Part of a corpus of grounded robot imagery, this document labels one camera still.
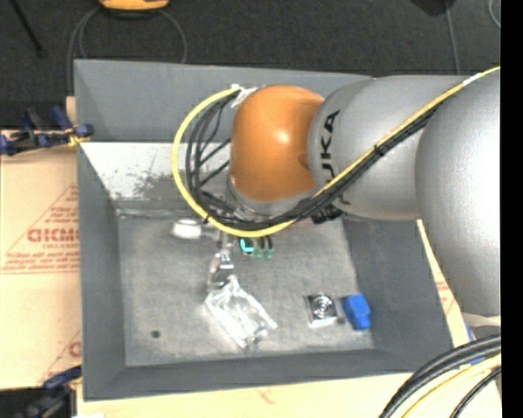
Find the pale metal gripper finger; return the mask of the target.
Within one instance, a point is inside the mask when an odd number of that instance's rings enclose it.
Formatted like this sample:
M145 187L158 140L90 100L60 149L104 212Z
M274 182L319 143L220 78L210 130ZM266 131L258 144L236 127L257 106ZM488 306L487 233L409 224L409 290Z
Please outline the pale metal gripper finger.
M206 292L219 289L222 282L220 281L220 264L221 256L216 253L209 262L207 270Z
M221 284L224 284L227 282L228 278L234 274L234 262L232 253L221 252L220 257L220 280Z

